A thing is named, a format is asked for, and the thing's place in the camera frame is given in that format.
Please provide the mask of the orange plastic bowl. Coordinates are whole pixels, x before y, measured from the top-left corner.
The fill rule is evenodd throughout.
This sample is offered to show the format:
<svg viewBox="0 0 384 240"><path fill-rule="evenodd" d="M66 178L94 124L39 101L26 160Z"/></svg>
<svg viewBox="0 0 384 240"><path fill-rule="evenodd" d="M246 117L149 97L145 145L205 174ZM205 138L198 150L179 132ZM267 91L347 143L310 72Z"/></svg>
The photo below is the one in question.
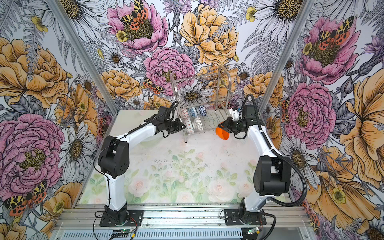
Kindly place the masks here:
<svg viewBox="0 0 384 240"><path fill-rule="evenodd" d="M225 140L225 141L228 140L229 137L230 137L230 133L228 133L227 131L223 130L223 129L220 128L220 127L216 127L216 129L215 129L215 133L216 133L216 135L217 135L220 139Z"/></svg>

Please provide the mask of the dark blue patterned bowl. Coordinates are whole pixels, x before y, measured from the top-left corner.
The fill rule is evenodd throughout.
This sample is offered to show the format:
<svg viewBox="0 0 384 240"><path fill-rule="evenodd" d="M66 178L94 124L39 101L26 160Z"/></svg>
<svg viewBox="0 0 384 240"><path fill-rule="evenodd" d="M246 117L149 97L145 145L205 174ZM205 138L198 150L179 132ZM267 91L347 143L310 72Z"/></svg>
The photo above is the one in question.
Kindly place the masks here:
<svg viewBox="0 0 384 240"><path fill-rule="evenodd" d="M189 119L190 118L187 109L181 109L181 113L182 113L182 118L183 119Z"/></svg>

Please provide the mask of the blue floral bowl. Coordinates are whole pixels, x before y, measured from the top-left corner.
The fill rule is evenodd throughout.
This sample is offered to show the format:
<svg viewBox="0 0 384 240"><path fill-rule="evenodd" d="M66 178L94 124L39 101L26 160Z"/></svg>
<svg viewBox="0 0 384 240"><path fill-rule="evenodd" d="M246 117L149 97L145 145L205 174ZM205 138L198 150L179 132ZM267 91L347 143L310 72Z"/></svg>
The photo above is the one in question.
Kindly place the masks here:
<svg viewBox="0 0 384 240"><path fill-rule="evenodd" d="M189 108L189 110L190 110L191 116L193 118L196 118L198 116L198 112L197 112L195 107L191 107L191 108Z"/></svg>

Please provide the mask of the silver wire dish rack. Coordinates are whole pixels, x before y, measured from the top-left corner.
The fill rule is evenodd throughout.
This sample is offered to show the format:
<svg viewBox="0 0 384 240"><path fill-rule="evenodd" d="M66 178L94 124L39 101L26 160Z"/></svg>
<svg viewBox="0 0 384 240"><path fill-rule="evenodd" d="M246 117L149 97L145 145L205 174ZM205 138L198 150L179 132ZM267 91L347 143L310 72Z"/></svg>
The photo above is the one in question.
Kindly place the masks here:
<svg viewBox="0 0 384 240"><path fill-rule="evenodd" d="M193 124L194 133L187 134L183 130L184 142L188 142L188 137L196 134L214 130L219 123L230 116L229 110L232 107L231 99L235 95L238 86L238 74L236 68L229 66L204 67L200 72L192 77L177 78L175 73L170 74L171 90L174 100L179 102L177 107L178 116L184 124L181 109L187 109L190 120ZM207 117L202 117L198 106L204 106L207 110ZM200 117L204 130L198 132L191 116L189 108L195 107Z"/></svg>

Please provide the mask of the green patterned bowl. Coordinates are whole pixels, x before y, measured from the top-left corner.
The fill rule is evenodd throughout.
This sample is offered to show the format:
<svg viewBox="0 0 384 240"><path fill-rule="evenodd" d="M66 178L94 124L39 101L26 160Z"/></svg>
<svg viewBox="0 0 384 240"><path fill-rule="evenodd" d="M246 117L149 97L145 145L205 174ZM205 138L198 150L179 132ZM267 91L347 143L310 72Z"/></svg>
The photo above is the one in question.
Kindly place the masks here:
<svg viewBox="0 0 384 240"><path fill-rule="evenodd" d="M190 118L183 119L184 120L184 125L186 126L186 132L187 134L193 134L194 133L194 128L193 124L190 120Z"/></svg>

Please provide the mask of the white black lattice bowl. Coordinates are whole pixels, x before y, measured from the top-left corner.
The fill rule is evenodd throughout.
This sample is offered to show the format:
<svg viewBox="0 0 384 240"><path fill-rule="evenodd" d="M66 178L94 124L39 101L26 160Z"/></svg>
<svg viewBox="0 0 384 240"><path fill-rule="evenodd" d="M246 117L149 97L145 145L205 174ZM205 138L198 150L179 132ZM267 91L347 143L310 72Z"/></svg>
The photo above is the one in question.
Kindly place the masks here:
<svg viewBox="0 0 384 240"><path fill-rule="evenodd" d="M202 132L204 130L202 121L201 121L199 116L195 117L194 124L195 124L196 129L198 130L198 132Z"/></svg>

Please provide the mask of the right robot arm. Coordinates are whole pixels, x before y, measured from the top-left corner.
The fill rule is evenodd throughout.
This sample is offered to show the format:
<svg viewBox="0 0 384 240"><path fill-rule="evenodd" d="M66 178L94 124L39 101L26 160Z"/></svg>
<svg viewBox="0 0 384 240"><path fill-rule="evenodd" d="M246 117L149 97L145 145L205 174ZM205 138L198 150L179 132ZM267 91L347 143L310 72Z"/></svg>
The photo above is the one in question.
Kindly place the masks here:
<svg viewBox="0 0 384 240"><path fill-rule="evenodd" d="M255 147L256 169L252 174L252 192L244 197L237 212L226 210L227 225L264 225L263 207L288 192L291 166L278 158L267 128L257 121L255 108L245 106L241 116L237 110L229 110L228 118L216 128L216 134L227 140L230 134L236 139L249 139Z"/></svg>

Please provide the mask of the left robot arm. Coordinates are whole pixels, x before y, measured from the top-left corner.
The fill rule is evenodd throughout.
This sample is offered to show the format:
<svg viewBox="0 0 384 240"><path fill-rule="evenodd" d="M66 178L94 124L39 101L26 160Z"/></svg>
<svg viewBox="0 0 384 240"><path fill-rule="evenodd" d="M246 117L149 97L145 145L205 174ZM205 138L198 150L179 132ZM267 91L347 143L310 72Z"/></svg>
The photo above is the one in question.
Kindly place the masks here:
<svg viewBox="0 0 384 240"><path fill-rule="evenodd" d="M120 137L105 137L98 155L100 173L107 182L107 203L101 226L123 226L129 220L128 203L124 194L124 174L130 166L130 150L144 140L162 133L163 138L186 128L175 111L179 102L160 107L158 113Z"/></svg>

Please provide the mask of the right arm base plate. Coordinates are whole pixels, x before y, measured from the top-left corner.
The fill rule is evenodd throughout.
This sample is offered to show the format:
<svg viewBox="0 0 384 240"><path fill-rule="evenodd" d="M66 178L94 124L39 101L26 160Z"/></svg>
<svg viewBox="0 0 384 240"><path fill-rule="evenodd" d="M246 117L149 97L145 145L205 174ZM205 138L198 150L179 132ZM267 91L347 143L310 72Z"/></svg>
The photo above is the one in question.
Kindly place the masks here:
<svg viewBox="0 0 384 240"><path fill-rule="evenodd" d="M226 226L264 226L267 224L263 212L253 213L239 209L224 209L223 218L225 220Z"/></svg>

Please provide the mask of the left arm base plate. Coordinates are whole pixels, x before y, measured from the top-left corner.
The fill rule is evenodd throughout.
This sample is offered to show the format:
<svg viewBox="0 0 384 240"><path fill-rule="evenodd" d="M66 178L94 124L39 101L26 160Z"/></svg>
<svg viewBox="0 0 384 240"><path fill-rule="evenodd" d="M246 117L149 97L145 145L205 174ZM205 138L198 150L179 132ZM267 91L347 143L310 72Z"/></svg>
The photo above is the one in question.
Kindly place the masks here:
<svg viewBox="0 0 384 240"><path fill-rule="evenodd" d="M127 210L125 213L103 213L99 225L101 227L140 227L143 210Z"/></svg>

